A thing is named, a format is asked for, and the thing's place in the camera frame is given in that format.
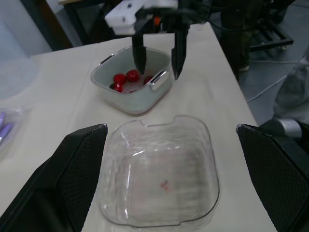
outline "white cable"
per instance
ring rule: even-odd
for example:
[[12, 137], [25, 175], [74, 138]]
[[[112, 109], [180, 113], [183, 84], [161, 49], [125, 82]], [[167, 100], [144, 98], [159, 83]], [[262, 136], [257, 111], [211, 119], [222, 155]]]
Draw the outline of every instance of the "white cable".
[[286, 78], [287, 76], [284, 76], [282, 78], [280, 78], [278, 81], [276, 81], [275, 83], [271, 84], [270, 86], [268, 86], [267, 88], [265, 88], [262, 92], [260, 92], [259, 94], [257, 94], [256, 96], [250, 98], [249, 100], [247, 100], [247, 102], [251, 102], [254, 99], [257, 99], [258, 97], [260, 97], [263, 93], [265, 93], [267, 90], [269, 90], [270, 88], [274, 87], [276, 84], [278, 84], [280, 81], [282, 81], [284, 78]]
[[274, 61], [274, 60], [250, 60], [252, 63], [272, 63], [272, 64], [295, 64], [298, 63], [298, 60], [295, 61]]

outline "cherry tomato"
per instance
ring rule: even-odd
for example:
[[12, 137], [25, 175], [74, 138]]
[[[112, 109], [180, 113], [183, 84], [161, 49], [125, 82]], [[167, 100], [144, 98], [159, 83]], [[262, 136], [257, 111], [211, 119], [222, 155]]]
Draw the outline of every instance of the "cherry tomato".
[[126, 73], [127, 81], [129, 82], [137, 82], [139, 80], [139, 72], [136, 70], [130, 70]]
[[154, 76], [147, 76], [145, 79], [144, 79], [144, 85], [147, 84]]
[[116, 91], [122, 93], [122, 86], [121, 86], [121, 84], [114, 83], [112, 88], [113, 88], [113, 90], [116, 90]]
[[126, 75], [124, 74], [116, 74], [114, 76], [114, 83], [124, 85], [126, 83]]

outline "container handle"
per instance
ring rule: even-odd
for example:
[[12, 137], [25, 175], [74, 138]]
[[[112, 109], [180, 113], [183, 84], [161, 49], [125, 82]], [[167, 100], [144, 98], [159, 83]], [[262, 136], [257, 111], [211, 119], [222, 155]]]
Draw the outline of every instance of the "container handle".
[[105, 63], [107, 60], [109, 60], [110, 58], [112, 58], [114, 56], [114, 54], [111, 54], [109, 57], [107, 57], [105, 60], [103, 60], [102, 62], [100, 62], [100, 64], [98, 64], [99, 66], [102, 65], [103, 63]]
[[168, 71], [159, 72], [151, 81], [150, 86], [153, 91], [157, 90], [169, 78]]

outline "plastic bag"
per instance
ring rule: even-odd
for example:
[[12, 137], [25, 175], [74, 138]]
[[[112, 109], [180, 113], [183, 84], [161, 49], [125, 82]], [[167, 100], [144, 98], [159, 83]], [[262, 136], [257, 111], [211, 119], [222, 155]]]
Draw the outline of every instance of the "plastic bag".
[[14, 138], [24, 111], [23, 108], [0, 108], [0, 152]]

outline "white table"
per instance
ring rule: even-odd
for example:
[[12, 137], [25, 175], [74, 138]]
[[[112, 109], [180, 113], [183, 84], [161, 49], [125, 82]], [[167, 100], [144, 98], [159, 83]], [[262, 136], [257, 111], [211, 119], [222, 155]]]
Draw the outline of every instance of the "white table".
[[[168, 34], [145, 36], [146, 46], [162, 51], [170, 51], [173, 41]], [[34, 57], [40, 67], [35, 84], [0, 102], [0, 106], [31, 106], [9, 154], [0, 162], [0, 214], [66, 134], [98, 123], [107, 123], [112, 132], [136, 118], [154, 124], [186, 114], [208, 126], [221, 180], [221, 198], [205, 231], [275, 232], [251, 183], [235, 133], [238, 123], [255, 125], [255, 121], [210, 25], [190, 29], [179, 80], [152, 110], [139, 117], [107, 105], [89, 78], [99, 62], [130, 45], [131, 40], [125, 38]], [[103, 223], [95, 203], [83, 231], [113, 231]]]

